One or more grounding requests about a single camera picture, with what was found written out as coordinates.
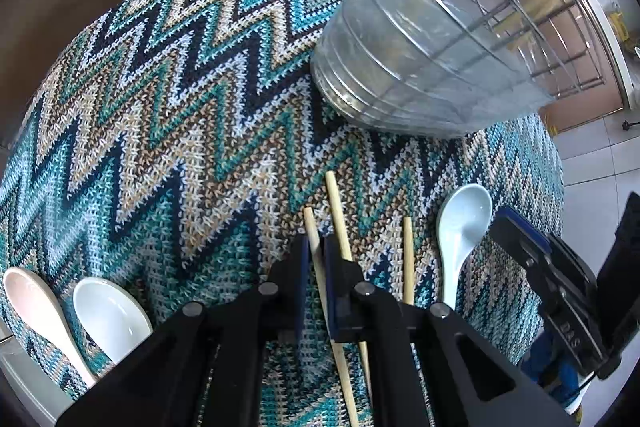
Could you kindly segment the blue gloved right hand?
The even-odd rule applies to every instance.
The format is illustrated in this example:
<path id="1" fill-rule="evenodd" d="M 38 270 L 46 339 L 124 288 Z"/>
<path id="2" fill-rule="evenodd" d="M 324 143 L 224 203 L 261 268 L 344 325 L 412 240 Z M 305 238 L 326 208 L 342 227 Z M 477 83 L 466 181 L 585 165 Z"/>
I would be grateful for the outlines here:
<path id="1" fill-rule="evenodd" d="M 567 413 L 574 414 L 579 409 L 584 395 L 580 386 L 586 377 L 577 372 L 572 358 L 559 347 L 550 332 L 541 329 L 518 362 L 518 368 L 564 407 Z"/>

